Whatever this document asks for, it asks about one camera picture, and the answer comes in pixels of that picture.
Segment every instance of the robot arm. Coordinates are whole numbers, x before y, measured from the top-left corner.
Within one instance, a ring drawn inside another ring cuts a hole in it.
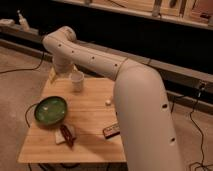
[[[154,69],[118,55],[82,47],[69,27],[45,36],[53,64],[69,61],[115,81],[114,101],[129,171],[183,171],[169,103]]]

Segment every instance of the cable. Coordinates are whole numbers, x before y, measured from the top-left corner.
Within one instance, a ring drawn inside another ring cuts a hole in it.
[[[181,95],[181,96],[174,96],[173,100],[172,100],[172,107],[171,107],[171,113],[173,113],[174,111],[174,107],[175,107],[175,102],[177,99],[182,99],[186,97],[186,95]]]
[[[106,171],[109,171],[109,169],[110,169],[110,163],[107,164]]]
[[[192,111],[189,113],[189,117],[190,117],[190,120],[192,121],[192,123],[194,124],[194,126],[196,127],[196,129],[199,131],[199,133],[201,134],[201,144],[200,144],[200,150],[201,150],[201,154],[202,154],[202,160],[201,162],[194,162],[194,163],[191,163],[189,164],[189,170],[191,171],[191,168],[192,166],[195,166],[195,165],[198,165],[195,167],[195,171],[197,171],[197,169],[199,168],[202,168],[203,171],[212,171],[211,169],[209,169],[209,167],[213,166],[213,164],[210,164],[210,165],[204,165],[204,160],[205,160],[205,153],[204,153],[204,150],[203,150],[203,144],[204,144],[204,133],[203,131],[201,130],[201,128],[199,127],[199,125],[195,122],[195,120],[193,119],[193,114],[195,112],[195,109],[196,109],[196,106],[199,102],[199,98],[201,96],[201,93],[204,89],[201,88],[198,90],[198,96],[197,96],[197,99],[195,101],[195,103],[193,104],[193,107],[192,107]]]
[[[28,122],[28,119],[27,119],[27,114],[28,114],[28,112],[30,111],[30,109],[32,108],[32,107],[34,107],[34,106],[36,106],[38,103],[35,103],[35,104],[33,104],[33,105],[31,105],[30,107],[28,107],[28,109],[26,110],[26,112],[25,112],[25,121],[26,121],[26,124],[27,124],[27,126],[28,126],[28,128],[30,127],[30,124],[29,124],[29,122]]]
[[[42,166],[42,164],[38,164],[38,166],[40,167],[40,169],[42,170],[42,171],[47,171],[47,169],[44,167],[44,166]]]
[[[28,163],[28,168],[29,168],[30,171],[32,171],[30,163]]]
[[[13,70],[1,71],[0,74],[5,74],[5,73],[9,73],[9,72],[17,72],[17,71],[34,71],[34,70],[37,70],[42,65],[42,63],[44,61],[44,56],[45,56],[45,52],[42,53],[41,61],[34,68],[23,68],[23,69],[13,69]]]
[[[70,166],[65,165],[65,164],[63,164],[63,163],[60,163],[60,165],[61,165],[61,167],[63,167],[64,169],[74,169],[74,168],[78,167],[78,166],[80,165],[80,163],[76,163],[76,164],[73,164],[73,165],[70,165]]]
[[[121,4],[117,3],[117,2],[115,2],[115,1],[113,1],[113,0],[106,0],[106,1],[109,1],[109,2],[115,4],[115,5],[119,6],[119,7],[126,8],[125,6],[123,6],[123,5],[121,5]]]

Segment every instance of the red object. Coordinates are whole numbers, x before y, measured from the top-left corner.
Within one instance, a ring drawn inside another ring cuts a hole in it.
[[[60,131],[61,131],[61,133],[62,133],[64,139],[66,140],[66,143],[67,143],[70,147],[72,147],[72,146],[73,146],[73,142],[74,142],[74,138],[73,138],[71,132],[69,131],[69,129],[67,128],[67,126],[62,124],[62,125],[60,126]]]

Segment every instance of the table top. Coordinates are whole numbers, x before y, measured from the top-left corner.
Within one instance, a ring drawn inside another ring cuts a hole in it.
[[[61,96],[68,104],[63,121],[74,125],[77,139],[72,149],[56,145],[55,130],[31,124],[19,154],[20,163],[99,163],[125,162],[120,135],[105,140],[102,130],[117,122],[114,106],[105,106],[112,96],[113,82],[106,78],[86,78],[81,93],[71,91],[71,82],[59,78],[46,82],[41,99]]]

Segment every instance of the object on shelf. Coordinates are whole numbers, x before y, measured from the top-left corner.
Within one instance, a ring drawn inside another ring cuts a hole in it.
[[[152,16],[158,17],[160,15],[160,8],[161,8],[162,0],[155,0]]]
[[[27,22],[27,19],[23,17],[23,15],[21,14],[20,10],[18,10],[17,13],[18,13],[18,16],[19,16],[19,23],[20,23],[22,29],[24,31],[29,31],[30,30],[30,26],[29,26],[29,24]]]
[[[212,15],[213,0],[197,0],[189,16],[197,22],[208,23]]]
[[[169,6],[173,8],[177,4],[177,0],[170,0]]]
[[[0,20],[0,26],[13,26],[15,24],[15,21],[13,19],[1,19]]]
[[[213,15],[211,16],[211,18],[209,19],[209,26],[213,27]]]

